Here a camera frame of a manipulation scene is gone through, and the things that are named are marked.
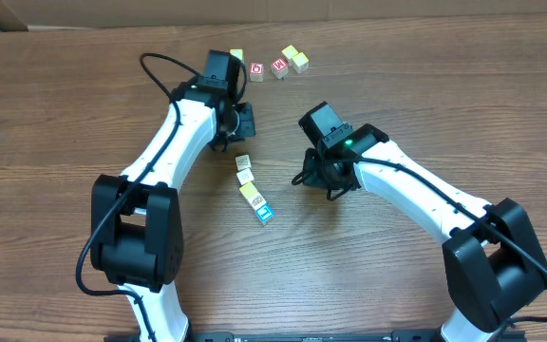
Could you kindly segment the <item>white block yellow sides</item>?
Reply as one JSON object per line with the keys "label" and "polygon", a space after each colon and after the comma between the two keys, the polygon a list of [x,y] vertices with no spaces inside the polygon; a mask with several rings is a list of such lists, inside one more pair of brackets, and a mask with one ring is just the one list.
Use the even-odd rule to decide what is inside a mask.
{"label": "white block yellow sides", "polygon": [[247,201],[255,211],[259,210],[262,206],[267,204],[267,201],[260,193],[256,193],[253,196],[249,197]]}

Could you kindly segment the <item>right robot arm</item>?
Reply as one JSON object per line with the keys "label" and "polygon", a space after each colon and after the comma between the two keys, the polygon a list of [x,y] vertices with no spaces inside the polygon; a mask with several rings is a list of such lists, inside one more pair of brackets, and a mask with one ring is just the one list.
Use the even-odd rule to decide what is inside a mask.
{"label": "right robot arm", "polygon": [[323,102],[298,122],[312,146],[293,183],[326,190],[328,200],[363,189],[416,222],[443,251],[455,311],[435,341],[499,341],[512,317],[547,290],[547,259],[526,211],[493,205],[414,162],[371,124],[358,129]]}

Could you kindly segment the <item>white picture block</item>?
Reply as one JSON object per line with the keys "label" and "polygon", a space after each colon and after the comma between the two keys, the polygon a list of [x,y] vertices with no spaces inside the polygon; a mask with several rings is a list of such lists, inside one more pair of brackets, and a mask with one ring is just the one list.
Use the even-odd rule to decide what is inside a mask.
{"label": "white picture block", "polygon": [[248,154],[236,156],[235,161],[237,171],[250,169],[252,167],[250,156]]}

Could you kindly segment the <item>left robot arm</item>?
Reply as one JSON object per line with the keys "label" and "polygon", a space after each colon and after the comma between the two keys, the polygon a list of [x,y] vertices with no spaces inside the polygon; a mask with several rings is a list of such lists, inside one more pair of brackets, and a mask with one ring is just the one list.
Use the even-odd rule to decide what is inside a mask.
{"label": "left robot arm", "polygon": [[192,340],[175,285],[183,255],[179,191],[205,147],[224,152],[255,135],[240,58],[210,50],[204,71],[191,74],[163,91],[168,113],[141,155],[92,186],[90,236],[75,280],[87,295],[128,299],[140,328],[135,341]]}

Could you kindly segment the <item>white block blue letter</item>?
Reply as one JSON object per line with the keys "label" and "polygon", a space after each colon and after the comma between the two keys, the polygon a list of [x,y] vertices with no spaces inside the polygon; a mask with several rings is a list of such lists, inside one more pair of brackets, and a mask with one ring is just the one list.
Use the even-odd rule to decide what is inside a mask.
{"label": "white block blue letter", "polygon": [[274,218],[274,211],[269,204],[264,204],[255,210],[255,215],[263,225],[266,225]]}

